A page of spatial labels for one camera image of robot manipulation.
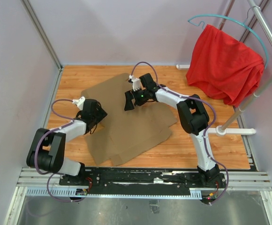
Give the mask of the brown cardboard box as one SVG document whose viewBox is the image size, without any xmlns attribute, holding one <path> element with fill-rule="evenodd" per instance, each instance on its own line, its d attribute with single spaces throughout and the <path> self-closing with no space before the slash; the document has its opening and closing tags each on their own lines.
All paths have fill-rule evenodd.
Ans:
<svg viewBox="0 0 272 225">
<path fill-rule="evenodd" d="M 122 165 L 141 153 L 166 141 L 170 126 L 177 118 L 162 103 L 149 103 L 124 111 L 125 92 L 131 90 L 128 74 L 120 74 L 85 89 L 81 95 L 101 103 L 107 116 L 100 122 L 102 129 L 87 135 L 88 150 L 96 164 L 111 160 Z"/>
</svg>

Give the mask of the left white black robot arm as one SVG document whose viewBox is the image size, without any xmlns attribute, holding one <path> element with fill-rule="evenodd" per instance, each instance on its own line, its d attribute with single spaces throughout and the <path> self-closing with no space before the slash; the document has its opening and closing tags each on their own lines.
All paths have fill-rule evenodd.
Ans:
<svg viewBox="0 0 272 225">
<path fill-rule="evenodd" d="M 39 174 L 59 173 L 70 176 L 75 185 L 86 181 L 86 173 L 81 171 L 83 164 L 65 157 L 66 143 L 85 134 L 92 134 L 98 123 L 107 113 L 100 102 L 94 99 L 73 99 L 79 111 L 70 122 L 62 126 L 45 129 L 39 128 L 33 138 L 26 164 L 33 167 Z"/>
</svg>

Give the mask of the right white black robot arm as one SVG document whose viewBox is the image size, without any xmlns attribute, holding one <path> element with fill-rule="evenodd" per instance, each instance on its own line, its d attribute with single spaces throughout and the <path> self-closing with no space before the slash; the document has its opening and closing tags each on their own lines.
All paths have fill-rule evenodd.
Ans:
<svg viewBox="0 0 272 225">
<path fill-rule="evenodd" d="M 125 92 L 124 110 L 133 110 L 135 106 L 142 106 L 150 100 L 176 109 L 183 130 L 190 134 L 195 146 L 199 184 L 208 188 L 218 183 L 220 188 L 224 188 L 228 179 L 220 172 L 221 164 L 213 156 L 208 137 L 210 118 L 200 97 L 184 96 L 165 85 L 158 85 L 149 73 L 140 78 L 129 75 L 128 82 L 132 84 L 132 89 Z"/>
</svg>

